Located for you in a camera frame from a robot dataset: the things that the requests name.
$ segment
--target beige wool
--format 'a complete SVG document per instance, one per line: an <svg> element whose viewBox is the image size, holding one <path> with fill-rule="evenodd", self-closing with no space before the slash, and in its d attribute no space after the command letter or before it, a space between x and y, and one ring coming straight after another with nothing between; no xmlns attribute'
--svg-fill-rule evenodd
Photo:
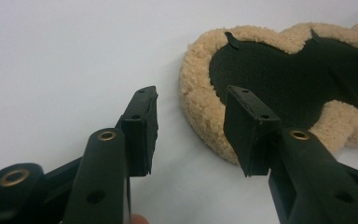
<svg viewBox="0 0 358 224"><path fill-rule="evenodd" d="M238 26L216 29L200 36L188 47L180 73L183 109L191 126L205 143L222 158L238 163L237 156L223 133L225 105L216 95L209 78L213 55L227 44L225 32L240 41L261 42L288 54L301 51L313 30L318 36L335 39L358 48L358 24L343 28L325 23L300 23L276 33L267 28ZM358 109L339 101L327 102L320 119L310 128L324 146L335 152L340 148L358 147Z"/></svg>

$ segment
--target black pad backing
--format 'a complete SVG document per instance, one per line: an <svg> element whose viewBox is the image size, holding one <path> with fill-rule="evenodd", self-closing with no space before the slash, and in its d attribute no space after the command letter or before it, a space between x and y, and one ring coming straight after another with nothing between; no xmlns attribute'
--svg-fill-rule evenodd
<svg viewBox="0 0 358 224"><path fill-rule="evenodd" d="M218 50L209 67L220 100L225 103L228 85L248 89L284 127L299 128L310 128L326 102L339 100L358 108L358 49L312 34L292 55L262 43L233 42L228 35L233 44Z"/></svg>

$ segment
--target white surface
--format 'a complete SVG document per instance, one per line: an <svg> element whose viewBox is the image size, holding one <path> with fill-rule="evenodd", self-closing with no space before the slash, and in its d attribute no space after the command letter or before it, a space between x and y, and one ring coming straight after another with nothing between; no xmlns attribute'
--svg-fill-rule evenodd
<svg viewBox="0 0 358 224"><path fill-rule="evenodd" d="M0 1L0 169L45 172L82 155L133 93L158 88L152 175L132 180L150 223L278 223L268 178L244 178L194 134L180 106L188 44L220 27L280 31L298 22L351 27L358 1ZM358 168L358 150L340 160Z"/></svg>

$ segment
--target clamp jaw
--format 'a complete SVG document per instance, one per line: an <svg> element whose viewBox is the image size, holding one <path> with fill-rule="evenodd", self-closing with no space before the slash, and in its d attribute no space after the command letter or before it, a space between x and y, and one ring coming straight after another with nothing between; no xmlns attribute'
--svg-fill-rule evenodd
<svg viewBox="0 0 358 224"><path fill-rule="evenodd" d="M267 175L281 223L358 223L358 171L312 133L283 128L251 91L227 89L224 132L247 175Z"/></svg>
<svg viewBox="0 0 358 224"><path fill-rule="evenodd" d="M34 163L0 171L0 223L131 223L130 176L150 174L156 87L138 90L115 128L89 137L82 158L47 174Z"/></svg>

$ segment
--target buffing pad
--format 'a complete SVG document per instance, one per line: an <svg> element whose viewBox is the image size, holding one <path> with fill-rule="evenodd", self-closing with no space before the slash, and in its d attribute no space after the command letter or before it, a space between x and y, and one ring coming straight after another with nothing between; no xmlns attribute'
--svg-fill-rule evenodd
<svg viewBox="0 0 358 224"><path fill-rule="evenodd" d="M283 126L309 129L330 152L358 147L358 24L300 23L280 33L238 26L189 46L180 74L185 114L210 148L238 163L223 133L228 85L251 90Z"/></svg>

